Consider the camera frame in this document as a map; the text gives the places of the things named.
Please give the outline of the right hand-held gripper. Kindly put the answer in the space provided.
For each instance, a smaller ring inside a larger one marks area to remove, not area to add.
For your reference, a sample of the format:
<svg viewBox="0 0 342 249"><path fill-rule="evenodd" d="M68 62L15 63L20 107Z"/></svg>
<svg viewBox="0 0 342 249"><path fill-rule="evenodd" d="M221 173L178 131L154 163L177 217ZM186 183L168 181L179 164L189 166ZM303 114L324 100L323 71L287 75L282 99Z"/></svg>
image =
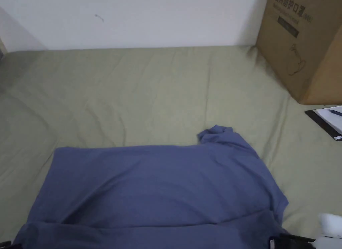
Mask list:
<svg viewBox="0 0 342 249"><path fill-rule="evenodd" d="M342 217L333 214L320 214L321 234L307 238L291 234L280 234L279 238L269 239L269 249L341 249Z"/></svg>

